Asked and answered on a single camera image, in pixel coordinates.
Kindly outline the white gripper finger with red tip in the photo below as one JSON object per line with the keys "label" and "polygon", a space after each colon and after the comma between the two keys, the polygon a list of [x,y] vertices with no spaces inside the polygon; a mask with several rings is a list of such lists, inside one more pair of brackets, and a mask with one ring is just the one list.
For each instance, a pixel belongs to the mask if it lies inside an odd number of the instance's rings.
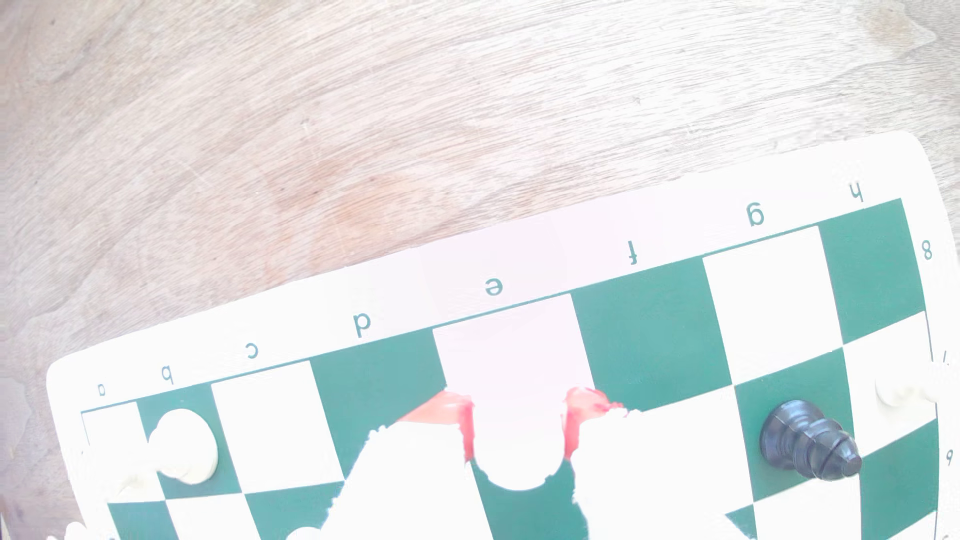
{"label": "white gripper finger with red tip", "polygon": [[691,482],[669,472],[667,443],[649,417],[600,390],[570,388],[562,415],[572,501],[589,539],[745,539],[727,516],[696,500]]}
{"label": "white gripper finger with red tip", "polygon": [[469,461],[474,402],[442,390],[369,433],[324,539],[491,539]]}

